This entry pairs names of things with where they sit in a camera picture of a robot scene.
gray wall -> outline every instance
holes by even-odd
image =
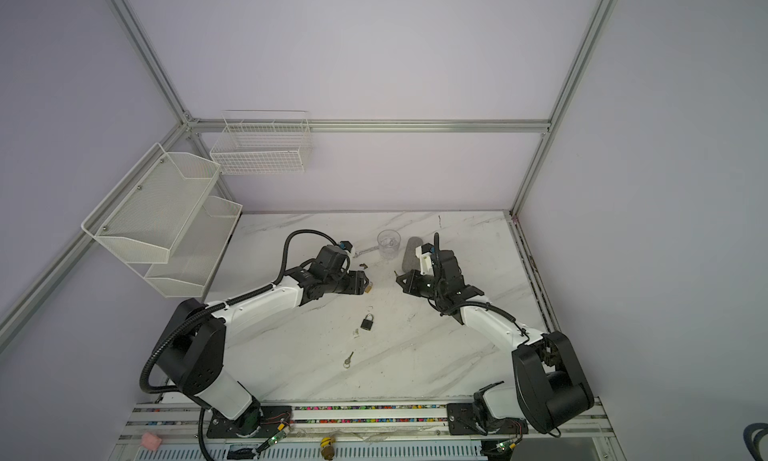
[[[3,0],[0,314],[174,125],[105,0]],[[94,248],[0,358],[4,459],[106,459],[175,301]]]
[[[768,422],[767,36],[768,0],[619,0],[522,209],[630,460]]]

white marble tabletop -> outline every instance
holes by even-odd
[[[296,229],[317,229],[357,251],[394,229],[398,257],[359,255],[373,283],[362,296],[326,294],[227,338],[225,368],[263,401],[445,399],[466,397],[499,380],[512,381],[512,358],[481,333],[440,317],[425,299],[402,293],[402,255],[411,236],[455,252],[465,281],[494,304],[540,330],[544,323],[501,211],[329,214],[246,214],[240,218],[207,300],[221,300],[271,282],[283,242]],[[288,267],[317,255],[327,242],[293,238]],[[360,322],[371,313],[370,331]],[[351,366],[344,360],[354,352]]]

white wall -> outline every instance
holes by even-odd
[[[209,147],[218,134],[204,134]],[[226,176],[246,211],[509,209],[540,134],[319,133],[302,174]]]
[[[768,421],[767,36],[768,0],[619,0],[522,209],[629,460]]]
[[[130,1],[195,116],[315,119],[549,118],[597,2]]]
[[[105,0],[1,0],[0,315],[174,118]],[[4,459],[106,459],[176,301],[95,247],[0,358]]]

gray marble vein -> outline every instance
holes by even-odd
[[[390,261],[378,251],[352,260],[352,269],[368,266],[370,293],[326,295],[227,339],[226,369],[259,399],[466,397],[489,383],[512,379],[509,353],[453,318],[440,317],[426,300],[407,296],[395,284],[393,271],[400,273],[411,236],[430,241],[439,231],[441,248],[456,252],[467,283],[521,322],[544,327],[501,211],[247,214],[235,229],[208,299],[225,299],[272,281],[286,236],[302,228],[351,241],[358,251],[374,247],[380,231],[394,229],[402,237],[401,251]],[[294,237],[288,266],[314,257],[325,243],[312,235]],[[373,328],[360,330],[368,313],[374,316]],[[352,351],[351,367],[344,369]]]

marble surface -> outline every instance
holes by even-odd
[[[393,271],[402,273],[411,236],[431,241],[439,231],[441,248],[456,253],[468,284],[523,323],[544,329],[501,211],[246,214],[206,299],[225,299],[271,282],[286,236],[302,228],[351,241],[358,251],[376,246],[384,229],[398,231],[402,242],[393,260],[382,259],[377,250],[352,259],[352,269],[368,265],[370,293],[326,294],[227,338],[226,369],[258,399],[444,399],[512,381],[510,353],[453,318],[440,317],[426,300],[402,293],[395,284]],[[325,243],[314,235],[294,237],[288,267],[314,257]],[[374,316],[373,328],[364,331],[360,322],[368,313]],[[345,369],[351,352],[351,367]]]

